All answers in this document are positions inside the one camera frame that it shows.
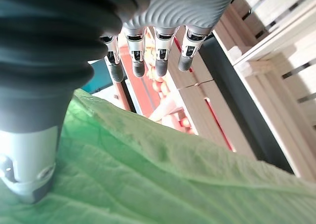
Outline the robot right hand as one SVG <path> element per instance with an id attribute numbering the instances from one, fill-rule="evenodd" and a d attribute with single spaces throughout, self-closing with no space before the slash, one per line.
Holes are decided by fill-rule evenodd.
<path id="1" fill-rule="evenodd" d="M 0 0 L 0 177 L 26 203 L 49 191 L 68 105 L 106 59 L 121 81 L 124 32 L 133 73 L 145 72 L 145 29 L 155 30 L 156 72 L 185 26 L 178 67 L 187 71 L 232 0 Z"/>

